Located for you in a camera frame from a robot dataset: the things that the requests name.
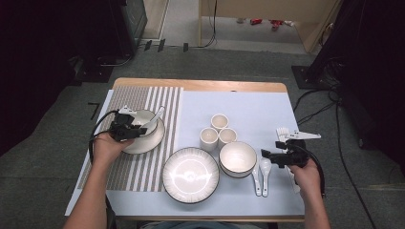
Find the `hand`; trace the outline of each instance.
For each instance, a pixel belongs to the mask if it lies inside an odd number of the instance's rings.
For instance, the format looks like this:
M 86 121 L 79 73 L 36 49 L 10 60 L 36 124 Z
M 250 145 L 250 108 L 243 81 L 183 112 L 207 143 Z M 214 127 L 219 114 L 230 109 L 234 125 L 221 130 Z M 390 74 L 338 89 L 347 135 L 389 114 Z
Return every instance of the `hand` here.
M 301 188 L 301 197 L 306 199 L 310 195 L 321 196 L 321 178 L 319 177 L 318 168 L 312 159 L 308 160 L 304 168 L 296 165 L 288 166 L 294 173 L 295 180 Z
M 107 133 L 99 135 L 95 138 L 93 165 L 110 167 L 121 154 L 121 151 L 133 142 L 134 139 L 117 142 Z

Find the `white bowl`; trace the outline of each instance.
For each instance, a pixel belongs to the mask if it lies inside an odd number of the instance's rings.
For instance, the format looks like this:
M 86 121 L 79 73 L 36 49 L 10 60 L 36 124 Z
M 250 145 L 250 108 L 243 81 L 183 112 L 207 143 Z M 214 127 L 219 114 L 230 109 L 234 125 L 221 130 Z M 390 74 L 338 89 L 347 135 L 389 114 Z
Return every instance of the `white bowl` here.
M 148 123 L 154 116 L 155 113 L 148 111 L 148 110 L 137 110 L 137 114 L 133 114 L 132 117 L 134 118 L 134 121 L 132 121 L 132 125 L 143 125 L 145 123 Z M 152 134 L 155 130 L 156 127 L 158 126 L 158 122 L 156 121 L 148 130 L 146 131 L 145 135 L 141 136 L 147 136 Z
M 230 142 L 220 151 L 220 165 L 231 177 L 246 177 L 251 174 L 257 162 L 256 152 L 242 141 Z

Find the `cup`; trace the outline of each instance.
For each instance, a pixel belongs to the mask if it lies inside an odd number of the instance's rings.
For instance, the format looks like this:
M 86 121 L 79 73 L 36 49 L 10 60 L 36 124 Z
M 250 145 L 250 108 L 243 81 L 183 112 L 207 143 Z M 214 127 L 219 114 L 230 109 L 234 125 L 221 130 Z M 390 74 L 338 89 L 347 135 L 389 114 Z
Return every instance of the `cup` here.
M 211 127 L 217 130 L 218 133 L 227 125 L 228 119 L 224 114 L 215 114 L 211 117 Z
M 200 148 L 207 152 L 214 151 L 218 146 L 218 132 L 211 127 L 203 129 L 200 133 Z
M 230 128 L 222 129 L 218 134 L 218 147 L 222 149 L 223 146 L 226 145 L 227 143 L 236 141 L 237 137 L 238 136 L 236 135 L 236 132 L 233 129 Z

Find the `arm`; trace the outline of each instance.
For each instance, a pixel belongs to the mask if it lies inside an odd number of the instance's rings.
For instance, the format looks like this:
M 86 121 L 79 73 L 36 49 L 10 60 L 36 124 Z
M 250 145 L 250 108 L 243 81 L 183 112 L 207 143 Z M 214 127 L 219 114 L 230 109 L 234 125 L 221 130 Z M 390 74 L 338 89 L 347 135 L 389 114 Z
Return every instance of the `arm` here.
M 305 204 L 305 228 L 328 229 L 330 223 L 322 200 L 318 169 L 312 159 L 304 168 L 289 166 L 295 180 L 301 188 L 301 197 Z
M 105 188 L 110 165 L 133 140 L 116 142 L 108 134 L 95 139 L 94 161 L 86 184 L 63 228 L 106 228 Z

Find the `table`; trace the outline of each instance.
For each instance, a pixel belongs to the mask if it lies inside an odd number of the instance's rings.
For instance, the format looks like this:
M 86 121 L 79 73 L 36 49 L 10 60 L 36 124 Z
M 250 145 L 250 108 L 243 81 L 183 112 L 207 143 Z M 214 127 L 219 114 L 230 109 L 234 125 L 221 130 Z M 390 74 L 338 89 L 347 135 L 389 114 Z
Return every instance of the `table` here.
M 199 0 L 199 46 L 202 45 L 202 17 L 263 18 L 294 21 L 306 52 L 312 52 L 340 0 Z
M 216 100 L 230 101 L 231 98 L 260 98 L 262 102 L 267 100 L 271 103 L 276 103 L 280 110 L 278 118 L 274 118 L 273 122 L 285 122 L 290 128 L 297 128 L 296 121 L 290 106 L 287 94 L 287 88 L 281 83 L 264 83 L 264 82 L 232 82 L 232 81 L 207 81 L 207 80 L 181 80 L 181 79 L 148 79 L 148 78 L 119 78 L 116 80 L 113 90 L 119 89 L 121 86 L 136 86 L 136 87 L 183 87 L 184 96 L 182 98 L 182 108 L 184 111 L 181 114 L 181 124 L 179 128 L 178 138 L 181 139 L 177 149 L 193 145 L 198 140 L 192 133 L 200 130 L 202 126 L 195 123 L 196 114 L 200 114 L 201 110 L 187 110 L 190 104 L 201 104 L 199 107 L 204 107 L 201 103 L 206 99 L 206 96 L 215 97 Z M 234 111 L 229 111 L 228 117 L 230 124 L 236 130 L 246 130 L 246 124 L 238 123 L 237 116 Z M 270 138 L 268 134 L 254 136 L 254 138 L 265 138 L 265 145 L 256 145 L 255 150 L 261 147 L 268 146 L 268 142 L 274 142 L 275 129 L 263 130 L 274 132 Z M 252 142 L 249 139 L 250 135 L 240 132 L 240 137 L 243 140 Z M 251 176 L 237 179 L 229 177 L 220 172 L 220 183 L 217 190 L 208 199 L 195 203 L 185 204 L 177 202 L 169 197 L 165 192 L 130 192 L 107 190 L 107 195 L 112 203 L 113 209 L 116 211 L 120 219 L 133 220 L 222 220 L 222 221 L 303 221 L 304 220 L 304 204 L 299 194 L 295 194 L 290 186 L 289 176 L 284 169 L 273 168 L 270 175 L 269 187 L 274 187 L 270 191 L 269 197 L 256 197 L 253 186 L 253 178 Z M 75 202 L 80 195 L 81 190 L 75 189 L 71 202 L 66 211 L 68 216 L 72 211 Z

